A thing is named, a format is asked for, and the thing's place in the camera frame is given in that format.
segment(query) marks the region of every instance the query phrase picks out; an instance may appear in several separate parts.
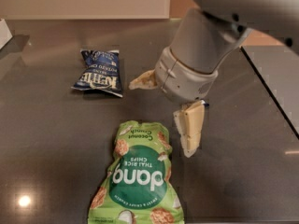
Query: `gray table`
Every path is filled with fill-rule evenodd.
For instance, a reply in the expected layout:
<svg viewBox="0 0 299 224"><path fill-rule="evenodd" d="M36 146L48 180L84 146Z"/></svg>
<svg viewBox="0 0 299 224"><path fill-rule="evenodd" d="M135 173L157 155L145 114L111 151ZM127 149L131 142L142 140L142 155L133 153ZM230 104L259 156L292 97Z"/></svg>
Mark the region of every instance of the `gray table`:
<svg viewBox="0 0 299 224"><path fill-rule="evenodd" d="M247 46L242 50L299 137L299 56L284 46Z"/></svg>
<svg viewBox="0 0 299 224"><path fill-rule="evenodd" d="M234 51L206 100L202 149L183 156L160 91L128 91L153 68L179 21L8 21L0 51L0 223L86 223L121 122L171 134L171 182L188 223L299 221L299 142L244 54ZM122 99L72 91L79 49L120 49ZM18 198L32 197L21 209Z"/></svg>

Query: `green chip bag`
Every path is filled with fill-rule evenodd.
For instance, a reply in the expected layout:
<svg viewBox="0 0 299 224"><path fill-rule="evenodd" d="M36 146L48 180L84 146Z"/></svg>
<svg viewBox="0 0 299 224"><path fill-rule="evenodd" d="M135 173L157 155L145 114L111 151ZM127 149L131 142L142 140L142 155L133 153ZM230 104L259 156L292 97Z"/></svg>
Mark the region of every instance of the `green chip bag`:
<svg viewBox="0 0 299 224"><path fill-rule="evenodd" d="M89 224L182 224L183 211L169 183L172 151L160 123L120 125L114 162L93 198Z"/></svg>

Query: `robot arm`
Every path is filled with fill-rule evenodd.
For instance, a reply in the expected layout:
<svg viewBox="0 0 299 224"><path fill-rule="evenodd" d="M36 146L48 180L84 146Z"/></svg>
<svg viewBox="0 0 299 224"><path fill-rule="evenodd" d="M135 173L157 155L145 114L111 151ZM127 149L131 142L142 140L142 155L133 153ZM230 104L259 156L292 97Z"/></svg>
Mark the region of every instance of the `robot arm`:
<svg viewBox="0 0 299 224"><path fill-rule="evenodd" d="M130 89L160 88L182 105L175 112L185 155L198 148L205 98L226 56L244 41L250 28L268 33L299 53L299 0L194 0L155 69L130 84Z"/></svg>

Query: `blue chip bag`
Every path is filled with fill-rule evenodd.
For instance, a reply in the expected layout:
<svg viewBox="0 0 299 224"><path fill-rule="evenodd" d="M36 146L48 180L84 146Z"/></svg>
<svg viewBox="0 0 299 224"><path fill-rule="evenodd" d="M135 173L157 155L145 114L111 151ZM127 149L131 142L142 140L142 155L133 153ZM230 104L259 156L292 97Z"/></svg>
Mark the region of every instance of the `blue chip bag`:
<svg viewBox="0 0 299 224"><path fill-rule="evenodd" d="M72 88L105 91L122 97L119 51L82 49L80 52L87 69Z"/></svg>

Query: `snack bag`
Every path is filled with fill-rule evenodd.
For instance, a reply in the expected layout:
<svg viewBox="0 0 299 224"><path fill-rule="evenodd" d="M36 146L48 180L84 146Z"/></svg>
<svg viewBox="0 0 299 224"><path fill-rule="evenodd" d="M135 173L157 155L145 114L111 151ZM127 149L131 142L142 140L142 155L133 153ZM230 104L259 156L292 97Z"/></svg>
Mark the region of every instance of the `snack bag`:
<svg viewBox="0 0 299 224"><path fill-rule="evenodd" d="M119 52L82 49L87 69L72 87L80 91L100 90L122 97Z"/></svg>
<svg viewBox="0 0 299 224"><path fill-rule="evenodd" d="M169 183L168 139L168 130L157 122L121 124L114 162L93 198L89 224L184 223L178 196Z"/></svg>

